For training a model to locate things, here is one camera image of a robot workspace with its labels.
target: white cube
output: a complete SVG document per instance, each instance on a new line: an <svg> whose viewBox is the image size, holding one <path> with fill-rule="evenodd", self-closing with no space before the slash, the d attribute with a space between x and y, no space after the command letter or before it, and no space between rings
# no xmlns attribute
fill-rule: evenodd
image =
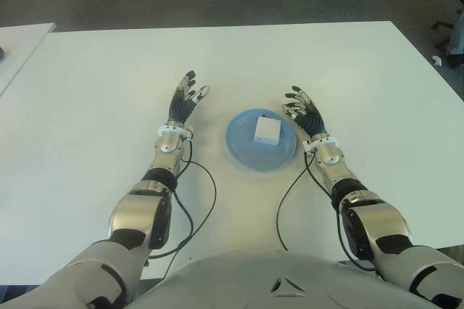
<svg viewBox="0 0 464 309"><path fill-rule="evenodd" d="M254 140L263 144L278 145L278 140L281 135L281 122L277 119L258 117L256 131L254 132Z"/></svg>

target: black cable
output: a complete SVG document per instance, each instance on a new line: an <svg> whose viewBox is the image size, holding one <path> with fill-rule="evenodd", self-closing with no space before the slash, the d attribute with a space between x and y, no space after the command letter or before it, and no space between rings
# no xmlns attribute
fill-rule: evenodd
<svg viewBox="0 0 464 309"><path fill-rule="evenodd" d="M192 232L194 231L194 221L192 220L191 218L191 215L190 213L187 211L186 207L183 206L181 200L179 199L179 196L177 195L177 192L174 191L174 197L175 197L175 200L177 200L177 203L179 204L179 206L181 207L183 213L186 214L187 218L188 218L188 222L190 223L190 232L188 233L188 236L191 236L192 235Z"/></svg>
<svg viewBox="0 0 464 309"><path fill-rule="evenodd" d="M188 144L190 145L190 154L188 155L188 160L187 161L184 161L186 162L186 166L180 171L180 173L175 177L176 179L179 179L179 177L181 177L181 175L185 172L185 170L189 167L190 163L191 163L191 157L192 157L192 154L194 153L194 148L193 148L193 145L191 143L191 141L188 142ZM174 193L174 197L175 197L175 200L177 200L177 203L179 204L179 206L181 207L182 211L185 213L186 217L188 218L188 222L190 223L190 233L188 233L188 236L182 240L179 245L177 245L177 247L175 249L172 249L171 251L167 251L167 252L164 252L164 253L161 253L159 255L152 255L152 256L149 256L148 259L149 260L156 260L158 258L163 258L163 257L166 257L168 255L171 255L173 254L174 252L177 252L179 251L187 242L189 242L189 238L191 238L192 236L192 232L194 230L194 222L190 216L190 213L187 211L187 209L185 208L185 206L183 206L181 200L179 199L179 196L177 195L177 192L176 191L173 191Z"/></svg>
<svg viewBox="0 0 464 309"><path fill-rule="evenodd" d="M320 189L323 190L324 193L326 193L326 196L329 197L330 199L332 199L331 195L328 193L327 189L325 189L322 184L319 183L318 180L316 180L316 178L314 177L314 175L312 174L311 170L310 170L310 165L312 163L312 161L314 160L314 157L315 157L315 154L312 156L311 158L311 162L308 164L307 163L307 153L303 153L303 156L304 156L304 163L306 164L306 169L307 169L307 172L311 175L311 178L313 179L313 181L319 186Z"/></svg>
<svg viewBox="0 0 464 309"><path fill-rule="evenodd" d="M202 168L203 170L206 171L206 173L208 174L208 176L211 178L211 182L212 182L212 185L214 186L215 188L215 197L212 201L212 204L211 204L211 208L210 208L210 211L208 211L208 214L206 214L206 216L204 217L203 221L200 223L200 225L198 226L198 228L195 229L195 231L193 232L193 234L191 236L189 236L187 239L187 242L190 241L191 238L193 238L195 236L196 233L198 233L198 231L200 230L200 228L204 225L204 223L207 221L207 219L209 218L209 216L211 215L211 212L212 210L214 209L215 205L216 205L216 199L218 198L218 190L217 190L217 187L216 187L216 182L215 182L215 179L212 177L211 175L211 172L208 171L208 169L206 169L203 165L197 163L197 162L194 162L193 160L189 160L189 162L199 166L200 168ZM181 251L182 247L184 247L186 245L185 242L174 254L174 256L171 258L171 261L169 262L169 265L167 266L166 268L166 271L165 271L165 275L163 276L164 279L166 279L166 276L167 276L167 273L169 272L170 268L171 268L171 265L173 264L174 262L174 259L175 257L178 255L179 251Z"/></svg>
<svg viewBox="0 0 464 309"><path fill-rule="evenodd" d="M285 192L285 194L283 195L282 199L281 199L281 202L278 204L278 208L277 208L277 216L275 217L275 227L277 228L277 236L278 236L278 239L280 240L282 246L283 246L283 249L285 251L288 251L289 249L287 249L287 246L285 245L285 243L283 242L282 240L282 236L281 236L281 231L279 230L279 227L278 227L278 215L281 211L281 207L282 207L282 204L283 204L283 201L285 200L285 198L287 198L287 195L289 195L291 189L293 188L293 186L297 183L297 181L299 180L300 177L303 176L303 174L306 172L306 168L304 168L304 170L298 175L297 178L295 178L295 181L293 181L293 183L290 185L290 187L287 189L287 191Z"/></svg>
<svg viewBox="0 0 464 309"><path fill-rule="evenodd" d="M340 229L340 214L338 211L336 211L336 229L339 233L339 240L340 240L340 244L341 244L341 248L343 249L343 251L345 252L345 255L347 255L347 257L349 258L349 260L351 260L353 262L354 265L356 265L359 269L362 269L364 271L375 271L375 268L366 268L362 265L360 265L358 262L355 261L355 259L353 257L351 257L351 255L348 253L348 250L347 248L345 247L345 244L343 243L343 239L341 237L341 229Z"/></svg>
<svg viewBox="0 0 464 309"><path fill-rule="evenodd" d="M310 174L311 178L313 179L313 181L319 186L320 189L322 189L322 191L327 195L327 197L331 198L331 195L328 193L327 189L325 189L320 183L318 180L316 180L316 178L314 177L314 175L312 174L311 170L310 170L310 166L312 164L312 161L314 160L315 158L315 155L312 156L311 158L311 161L307 162L307 154L304 153L304 163L306 165L306 168L305 170L307 170L307 172ZM297 179L293 182L293 184L290 186L290 189L292 188L292 186L298 181L298 179L301 177L302 174L300 174ZM289 190L286 192L286 194L283 196L283 199L281 200L281 203L279 205L279 209L281 207L281 204L282 204L282 201L285 199L286 195L289 193ZM364 271L375 271L376 269L375 268L366 268L362 265L360 265L351 255L350 253L348 252L347 248L345 247L345 244L343 243L343 238L341 237L341 227L340 227L340 214L338 211L336 211L336 229L337 229L337 232L338 232L338 235L339 235L339 241L340 241L340 245L341 245L341 248L343 249L343 251L345 252L345 255L348 257L349 260L352 261L352 263L357 266L359 269L362 269ZM278 220L277 220L277 233L279 235L279 239L281 240L281 243L283 245L283 248L285 250L288 251L288 249L286 248L285 244L282 242L282 239L281 239L281 235L279 233L279 230L278 230Z"/></svg>
<svg viewBox="0 0 464 309"><path fill-rule="evenodd" d="M176 179L179 179L179 177L181 177L181 175L185 172L185 170L187 170L187 168L190 165L191 156L194 153L194 150L193 150L194 146L191 144L191 141L189 141L188 144L190 145L190 154L188 155L188 160L186 161L187 165L184 166L183 169L180 171L180 173L175 177Z"/></svg>

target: white tabletop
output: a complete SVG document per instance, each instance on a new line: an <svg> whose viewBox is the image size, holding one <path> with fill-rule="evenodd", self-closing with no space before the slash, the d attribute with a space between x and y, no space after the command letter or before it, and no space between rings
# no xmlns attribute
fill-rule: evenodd
<svg viewBox="0 0 464 309"><path fill-rule="evenodd" d="M292 84L315 100L360 180L399 208L416 244L464 243L464 104L390 22L51 33L0 98L0 283L40 284L107 237L112 208L151 162L173 89L191 69L211 87L189 122L218 200L173 269L280 248L276 209L303 168L302 146L283 170L251 173L231 158L225 130L243 110L280 112ZM208 177L192 166L178 193L197 225L212 201ZM187 232L173 206L164 251ZM335 212L308 175L281 228L290 250L346 259ZM161 276L168 261L152 261L144 277Z"/></svg>
<svg viewBox="0 0 464 309"><path fill-rule="evenodd" d="M38 24L0 28L0 47L5 53L0 60L0 95L54 27L54 24Z"/></svg>

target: triangular logo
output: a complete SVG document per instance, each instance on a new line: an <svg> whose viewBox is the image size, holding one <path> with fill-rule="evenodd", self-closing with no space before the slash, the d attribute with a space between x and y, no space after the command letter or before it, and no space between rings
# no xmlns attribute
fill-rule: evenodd
<svg viewBox="0 0 464 309"><path fill-rule="evenodd" d="M276 297L305 297L305 290L286 277L278 277L270 293Z"/></svg>

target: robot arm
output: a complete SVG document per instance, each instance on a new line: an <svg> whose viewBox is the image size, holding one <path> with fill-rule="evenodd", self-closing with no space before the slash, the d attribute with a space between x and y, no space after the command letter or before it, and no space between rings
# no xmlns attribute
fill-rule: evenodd
<svg viewBox="0 0 464 309"><path fill-rule="evenodd" d="M315 155L332 206L343 220L351 251L369 260L382 277L441 308L464 308L464 267L439 251L415 246L401 213L369 191L345 164L335 138L308 95L298 87L283 111L310 136L306 153Z"/></svg>
<svg viewBox="0 0 464 309"><path fill-rule="evenodd" d="M154 161L114 208L109 238L87 247L40 287L2 309L119 309L132 300L150 252L169 237L183 141L193 135L185 122L209 91L208 86L189 91L194 77L194 71L187 73L175 90L168 121L158 131Z"/></svg>

